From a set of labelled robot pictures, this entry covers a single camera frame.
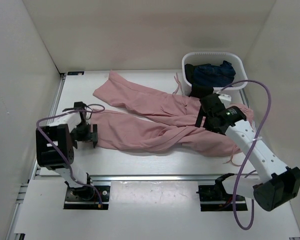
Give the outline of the pink trousers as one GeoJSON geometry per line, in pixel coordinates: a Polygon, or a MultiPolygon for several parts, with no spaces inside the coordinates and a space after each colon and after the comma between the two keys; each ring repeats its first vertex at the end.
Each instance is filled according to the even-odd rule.
{"type": "Polygon", "coordinates": [[[201,107],[198,98],[133,83],[114,71],[93,96],[128,111],[104,110],[92,115],[102,148],[163,153],[182,145],[205,157],[230,157],[241,152],[229,137],[195,127],[201,107]]]}

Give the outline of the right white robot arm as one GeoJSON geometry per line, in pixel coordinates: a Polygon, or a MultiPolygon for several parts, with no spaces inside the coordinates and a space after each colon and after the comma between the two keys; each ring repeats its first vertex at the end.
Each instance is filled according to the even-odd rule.
{"type": "Polygon", "coordinates": [[[237,106],[226,108],[220,97],[213,93],[200,99],[195,125],[203,122],[207,131],[229,137],[248,158],[259,179],[241,178],[236,182],[236,174],[224,174],[215,180],[216,197],[226,200],[236,193],[255,200],[268,212],[295,198],[300,189],[300,169],[290,168],[277,158],[256,138],[247,116],[237,106]]]}

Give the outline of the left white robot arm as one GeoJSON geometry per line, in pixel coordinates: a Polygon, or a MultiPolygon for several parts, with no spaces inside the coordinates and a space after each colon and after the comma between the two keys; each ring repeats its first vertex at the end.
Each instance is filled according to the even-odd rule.
{"type": "Polygon", "coordinates": [[[62,176],[68,188],[83,200],[93,198],[95,188],[90,175],[76,165],[74,149],[79,142],[97,146],[98,125],[90,123],[94,113],[90,105],[79,101],[59,115],[36,122],[38,165],[62,176]]]}

